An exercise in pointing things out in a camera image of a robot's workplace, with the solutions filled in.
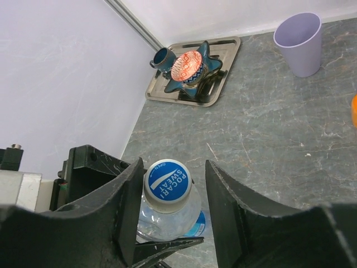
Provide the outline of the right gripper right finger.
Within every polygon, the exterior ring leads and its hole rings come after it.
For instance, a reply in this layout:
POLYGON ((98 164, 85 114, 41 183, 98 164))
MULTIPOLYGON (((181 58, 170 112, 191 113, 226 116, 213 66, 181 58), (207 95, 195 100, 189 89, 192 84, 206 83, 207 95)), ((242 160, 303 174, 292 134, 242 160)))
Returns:
POLYGON ((275 202, 205 164, 219 267, 355 267, 356 204, 300 210, 275 202))

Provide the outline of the orange juice bottle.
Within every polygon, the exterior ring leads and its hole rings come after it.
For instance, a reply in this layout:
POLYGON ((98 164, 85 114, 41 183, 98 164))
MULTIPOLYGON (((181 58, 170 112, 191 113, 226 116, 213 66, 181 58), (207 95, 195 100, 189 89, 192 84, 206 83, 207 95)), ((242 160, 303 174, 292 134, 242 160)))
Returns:
POLYGON ((351 101, 351 120, 353 126, 357 128, 357 95, 355 95, 351 101))

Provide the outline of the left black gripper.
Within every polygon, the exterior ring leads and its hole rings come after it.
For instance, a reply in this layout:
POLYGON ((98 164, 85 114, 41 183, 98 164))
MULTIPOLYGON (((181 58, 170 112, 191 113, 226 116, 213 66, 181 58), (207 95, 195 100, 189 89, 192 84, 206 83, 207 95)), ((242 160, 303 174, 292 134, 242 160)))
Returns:
POLYGON ((54 180, 50 210, 55 211, 100 188, 130 165, 92 145, 71 148, 69 158, 54 180))

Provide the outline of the clear bottle blue-white cap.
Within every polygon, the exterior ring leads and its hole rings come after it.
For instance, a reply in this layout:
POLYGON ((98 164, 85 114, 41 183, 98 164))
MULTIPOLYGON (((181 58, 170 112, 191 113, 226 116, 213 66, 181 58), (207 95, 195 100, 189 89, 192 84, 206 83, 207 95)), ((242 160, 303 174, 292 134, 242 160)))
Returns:
POLYGON ((184 237, 201 211, 188 168, 174 159, 158 160, 144 175, 137 235, 146 241, 184 237))

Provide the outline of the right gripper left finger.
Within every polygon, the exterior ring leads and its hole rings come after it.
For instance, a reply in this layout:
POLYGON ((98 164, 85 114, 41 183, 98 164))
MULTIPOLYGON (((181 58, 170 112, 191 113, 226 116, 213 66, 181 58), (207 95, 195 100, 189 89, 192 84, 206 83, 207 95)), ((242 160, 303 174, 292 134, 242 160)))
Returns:
POLYGON ((1 206, 2 267, 131 267, 143 184, 138 159, 52 212, 1 206))

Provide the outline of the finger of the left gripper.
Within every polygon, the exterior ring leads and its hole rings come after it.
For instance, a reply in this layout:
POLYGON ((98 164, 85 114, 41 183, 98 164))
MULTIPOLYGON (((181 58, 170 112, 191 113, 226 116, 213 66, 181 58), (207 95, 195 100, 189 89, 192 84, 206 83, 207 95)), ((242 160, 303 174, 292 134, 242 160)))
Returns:
POLYGON ((163 260, 173 253, 203 243, 203 237, 185 237, 173 241, 136 243, 132 267, 170 267, 163 260))

